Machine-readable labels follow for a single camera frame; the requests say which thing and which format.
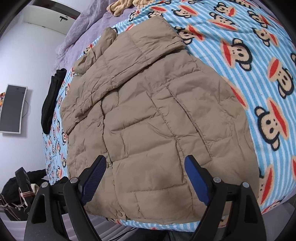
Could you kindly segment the purple duvet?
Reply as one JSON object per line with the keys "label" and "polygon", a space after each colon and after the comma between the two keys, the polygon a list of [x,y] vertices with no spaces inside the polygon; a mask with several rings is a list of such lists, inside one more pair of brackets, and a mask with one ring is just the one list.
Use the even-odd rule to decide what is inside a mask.
{"label": "purple duvet", "polygon": [[74,21],[65,40],[56,48],[56,68],[68,69],[83,50],[101,35],[107,27],[124,21],[135,10],[134,6],[125,9],[120,16],[113,16],[107,7],[113,1],[92,1]]}

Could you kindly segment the beige striped knit garment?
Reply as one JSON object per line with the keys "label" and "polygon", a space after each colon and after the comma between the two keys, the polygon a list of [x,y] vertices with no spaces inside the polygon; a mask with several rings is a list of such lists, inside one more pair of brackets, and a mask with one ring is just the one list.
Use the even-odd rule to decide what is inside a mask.
{"label": "beige striped knit garment", "polygon": [[113,16],[120,16],[125,9],[130,7],[136,7],[141,9],[148,4],[154,3],[155,0],[117,0],[114,3],[111,3],[106,10],[111,13]]}

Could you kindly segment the beige puffer jacket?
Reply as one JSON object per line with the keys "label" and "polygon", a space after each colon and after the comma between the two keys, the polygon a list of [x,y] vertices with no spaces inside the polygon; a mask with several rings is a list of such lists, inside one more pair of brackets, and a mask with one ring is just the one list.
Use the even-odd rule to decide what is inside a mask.
{"label": "beige puffer jacket", "polygon": [[200,220],[206,207],[185,172],[188,155],[212,176],[259,192],[245,110],[164,18],[120,34],[106,28],[72,70],[60,107],[69,175],[99,155],[107,161],[89,214],[162,225]]}

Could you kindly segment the wall mounted monitor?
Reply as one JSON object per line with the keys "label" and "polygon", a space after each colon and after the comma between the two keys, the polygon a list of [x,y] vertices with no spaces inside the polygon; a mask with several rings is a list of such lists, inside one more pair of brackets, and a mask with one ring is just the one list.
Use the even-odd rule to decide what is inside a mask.
{"label": "wall mounted monitor", "polygon": [[1,133],[21,133],[27,87],[8,84],[1,107]]}

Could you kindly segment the black folded garment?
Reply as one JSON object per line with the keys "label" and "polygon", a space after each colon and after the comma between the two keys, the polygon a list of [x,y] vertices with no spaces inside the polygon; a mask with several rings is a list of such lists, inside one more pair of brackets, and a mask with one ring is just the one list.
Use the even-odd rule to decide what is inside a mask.
{"label": "black folded garment", "polygon": [[51,76],[51,82],[48,94],[42,106],[41,126],[43,133],[48,135],[50,133],[51,124],[53,120],[54,110],[58,93],[66,76],[67,70],[65,68],[56,70],[56,73]]}

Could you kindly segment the white door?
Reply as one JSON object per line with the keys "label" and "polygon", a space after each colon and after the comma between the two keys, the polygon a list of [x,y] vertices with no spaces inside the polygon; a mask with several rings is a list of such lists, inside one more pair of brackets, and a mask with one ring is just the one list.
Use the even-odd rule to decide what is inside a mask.
{"label": "white door", "polygon": [[51,9],[29,5],[23,10],[23,22],[67,35],[75,19]]}

